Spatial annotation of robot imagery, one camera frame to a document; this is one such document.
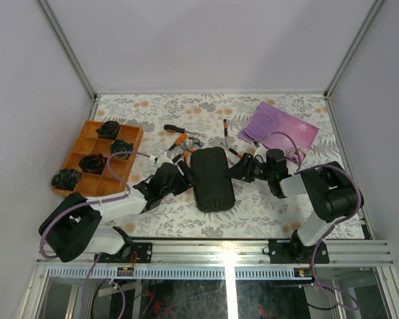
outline white wall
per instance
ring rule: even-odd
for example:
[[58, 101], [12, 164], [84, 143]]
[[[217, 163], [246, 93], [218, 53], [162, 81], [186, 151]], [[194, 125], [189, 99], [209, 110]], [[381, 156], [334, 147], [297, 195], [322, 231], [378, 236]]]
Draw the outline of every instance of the white wall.
[[98, 92], [324, 90], [374, 0], [49, 0]]
[[373, 229], [399, 274], [399, 0], [385, 4], [332, 101]]
[[88, 97], [33, 0], [0, 0], [0, 319], [14, 318]]

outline purple cloth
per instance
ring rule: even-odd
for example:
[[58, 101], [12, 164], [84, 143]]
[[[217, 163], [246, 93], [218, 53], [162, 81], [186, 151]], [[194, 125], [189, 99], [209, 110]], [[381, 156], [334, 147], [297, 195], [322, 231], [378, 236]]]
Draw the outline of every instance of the purple cloth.
[[261, 141], [267, 149], [279, 148], [284, 151], [286, 158], [296, 163], [297, 156], [293, 144], [280, 134], [270, 135], [276, 131], [284, 132], [294, 140], [299, 149], [301, 161], [303, 161], [319, 129], [262, 102], [238, 136], [249, 143]]

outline metal corner post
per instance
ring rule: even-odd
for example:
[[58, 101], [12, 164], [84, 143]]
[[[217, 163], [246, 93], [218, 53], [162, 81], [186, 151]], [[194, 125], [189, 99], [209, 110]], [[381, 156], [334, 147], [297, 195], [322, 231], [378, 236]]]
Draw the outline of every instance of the metal corner post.
[[90, 96], [90, 99], [95, 100], [96, 92], [92, 87], [89, 79], [87, 78], [86, 74], [84, 73], [81, 64], [79, 63], [73, 49], [71, 48], [67, 37], [65, 36], [59, 22], [56, 18], [56, 15], [53, 13], [53, 10], [47, 0], [35, 0], [39, 5], [41, 11], [43, 12], [45, 19], [51, 26], [53, 33], [55, 34], [59, 44], [62, 47], [68, 61], [70, 62], [72, 68], [74, 69], [75, 74], [77, 75], [78, 79], [80, 80], [81, 84], [83, 85], [86, 93]]
[[383, 4], [385, 4], [386, 0], [375, 0], [369, 10], [368, 14], [365, 17], [364, 22], [359, 28], [355, 38], [353, 39], [352, 44], [347, 50], [346, 55], [344, 56], [340, 66], [337, 69], [334, 77], [332, 78], [328, 88], [325, 90], [326, 96], [331, 96], [336, 88], [339, 80], [341, 79], [342, 75], [344, 74], [345, 70], [347, 69], [350, 61], [352, 60], [356, 50], [358, 49], [359, 45], [361, 44], [362, 40], [364, 39], [365, 35], [367, 34], [369, 28], [371, 27], [372, 23], [374, 22], [377, 14], [380, 12]]

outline wooden compartment tray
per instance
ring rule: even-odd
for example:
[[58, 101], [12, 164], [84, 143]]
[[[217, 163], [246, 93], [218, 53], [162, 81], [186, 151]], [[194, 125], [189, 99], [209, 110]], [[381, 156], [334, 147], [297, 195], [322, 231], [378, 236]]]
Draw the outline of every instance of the wooden compartment tray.
[[[81, 129], [78, 138], [68, 157], [66, 158], [64, 168], [73, 168], [81, 172], [81, 180], [77, 183], [74, 191], [65, 191], [53, 187], [53, 191], [59, 195], [67, 196], [75, 191], [83, 196], [105, 196], [124, 191], [124, 185], [120, 183], [109, 171], [108, 167], [104, 168], [102, 175], [84, 173], [78, 166], [80, 160], [90, 154], [102, 154], [104, 157], [110, 155], [110, 145], [113, 140], [105, 140], [98, 138], [96, 129], [101, 127], [103, 122], [86, 121]], [[139, 126], [120, 125], [120, 131], [117, 140], [125, 140], [133, 144], [133, 150], [138, 151], [140, 141], [144, 135], [142, 128]], [[110, 164], [112, 169], [123, 180], [127, 180], [132, 170], [132, 166], [136, 155], [132, 154], [128, 159], [111, 158]]]

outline table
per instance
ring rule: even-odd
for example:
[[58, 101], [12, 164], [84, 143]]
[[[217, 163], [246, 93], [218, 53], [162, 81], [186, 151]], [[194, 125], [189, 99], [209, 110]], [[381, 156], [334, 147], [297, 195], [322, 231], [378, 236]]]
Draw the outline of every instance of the table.
[[[144, 137], [139, 150], [157, 156], [178, 136], [164, 131], [164, 124], [207, 134], [208, 138], [201, 138], [206, 148], [224, 141], [223, 119], [227, 118], [228, 143], [240, 153], [254, 152], [254, 147], [240, 140], [237, 134], [260, 101], [319, 128], [303, 168], [330, 161], [342, 164], [328, 110], [320, 94], [104, 94], [98, 99], [94, 119], [141, 126]], [[237, 161], [233, 154], [228, 152], [227, 156]], [[289, 168], [296, 166], [290, 163]], [[156, 167], [148, 159], [138, 156], [129, 185], [155, 171]], [[177, 197], [167, 196], [151, 212], [128, 215], [104, 227], [119, 226], [135, 237], [289, 238], [312, 211], [307, 195], [277, 199], [264, 181], [250, 184], [233, 179], [233, 188], [236, 202], [229, 211], [202, 213], [189, 189]], [[329, 238], [363, 239], [358, 217], [336, 227]]]

